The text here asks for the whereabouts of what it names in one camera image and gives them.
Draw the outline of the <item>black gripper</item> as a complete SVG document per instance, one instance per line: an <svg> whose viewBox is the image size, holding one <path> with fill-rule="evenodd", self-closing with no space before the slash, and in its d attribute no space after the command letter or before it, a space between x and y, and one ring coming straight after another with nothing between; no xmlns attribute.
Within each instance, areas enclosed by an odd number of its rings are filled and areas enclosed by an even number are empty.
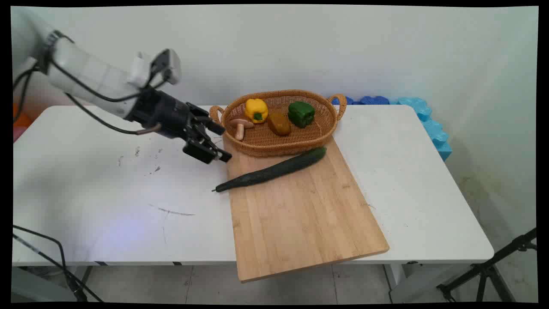
<svg viewBox="0 0 549 309"><path fill-rule="evenodd" d="M226 129L216 123L208 111L192 104L182 102L173 96L158 90L152 90L139 96L128 115L128 121L135 121L143 128L160 125L156 132L169 139L185 140L183 153L205 164L212 161L228 163L232 154L219 148L203 129L221 136Z"/></svg>

